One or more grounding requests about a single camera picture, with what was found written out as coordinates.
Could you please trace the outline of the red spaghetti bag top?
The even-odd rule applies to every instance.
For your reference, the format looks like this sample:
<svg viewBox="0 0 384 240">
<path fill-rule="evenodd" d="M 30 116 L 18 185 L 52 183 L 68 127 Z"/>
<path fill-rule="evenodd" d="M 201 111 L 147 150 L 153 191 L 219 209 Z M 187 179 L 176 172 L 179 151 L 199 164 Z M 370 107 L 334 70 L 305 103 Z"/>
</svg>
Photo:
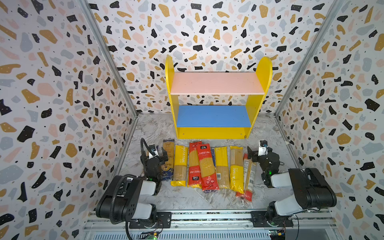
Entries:
<svg viewBox="0 0 384 240">
<path fill-rule="evenodd" d="M 210 145 L 198 144 L 197 152 L 202 176 L 202 190 L 205 193 L 217 192 L 219 184 Z"/>
</svg>

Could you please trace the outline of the red spaghetti bag black label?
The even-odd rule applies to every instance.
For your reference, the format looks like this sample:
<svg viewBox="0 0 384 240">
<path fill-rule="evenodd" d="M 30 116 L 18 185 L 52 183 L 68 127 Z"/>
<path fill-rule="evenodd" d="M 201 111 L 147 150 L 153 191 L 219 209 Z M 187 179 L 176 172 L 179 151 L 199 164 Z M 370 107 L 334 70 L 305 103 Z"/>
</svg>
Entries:
<svg viewBox="0 0 384 240">
<path fill-rule="evenodd" d="M 202 141 L 193 142 L 189 145 L 189 174 L 188 187 L 202 188 L 202 176 L 200 169 L 200 160 L 198 157 L 197 145 L 202 144 Z"/>
</svg>

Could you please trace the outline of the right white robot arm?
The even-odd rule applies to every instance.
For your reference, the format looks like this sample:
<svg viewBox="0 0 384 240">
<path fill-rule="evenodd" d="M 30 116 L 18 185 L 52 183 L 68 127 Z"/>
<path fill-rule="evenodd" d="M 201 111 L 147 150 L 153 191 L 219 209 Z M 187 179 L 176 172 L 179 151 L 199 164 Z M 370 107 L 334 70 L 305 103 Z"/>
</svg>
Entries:
<svg viewBox="0 0 384 240">
<path fill-rule="evenodd" d="M 290 168 L 280 173 L 279 167 L 283 164 L 280 156 L 265 141 L 256 151 L 247 147 L 247 153 L 248 159 L 261 167 L 261 178 L 266 187 L 293 190 L 291 196 L 269 203 L 263 220 L 270 226 L 287 225 L 291 216 L 307 210 L 319 211 L 336 206 L 337 196 L 318 169 Z"/>
</svg>

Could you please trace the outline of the blue Barilla spaghetti bag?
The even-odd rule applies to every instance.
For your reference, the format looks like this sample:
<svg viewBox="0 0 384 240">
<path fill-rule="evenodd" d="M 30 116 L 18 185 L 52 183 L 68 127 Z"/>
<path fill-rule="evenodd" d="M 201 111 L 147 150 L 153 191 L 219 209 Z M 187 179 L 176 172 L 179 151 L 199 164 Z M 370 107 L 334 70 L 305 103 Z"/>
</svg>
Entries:
<svg viewBox="0 0 384 240">
<path fill-rule="evenodd" d="M 215 148 L 211 148 L 211 154 L 212 154 L 212 159 L 213 159 L 213 164 L 216 169 L 216 157 L 215 157 Z"/>
</svg>

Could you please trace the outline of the plain yellow spaghetti bag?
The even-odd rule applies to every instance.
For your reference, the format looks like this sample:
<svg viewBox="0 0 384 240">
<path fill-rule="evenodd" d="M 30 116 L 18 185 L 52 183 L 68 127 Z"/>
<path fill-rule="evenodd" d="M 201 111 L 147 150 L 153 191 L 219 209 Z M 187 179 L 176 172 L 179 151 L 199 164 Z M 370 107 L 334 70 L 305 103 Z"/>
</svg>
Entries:
<svg viewBox="0 0 384 240">
<path fill-rule="evenodd" d="M 217 179 L 220 189 L 230 188 L 229 160 L 227 147 L 214 148 Z"/>
</svg>

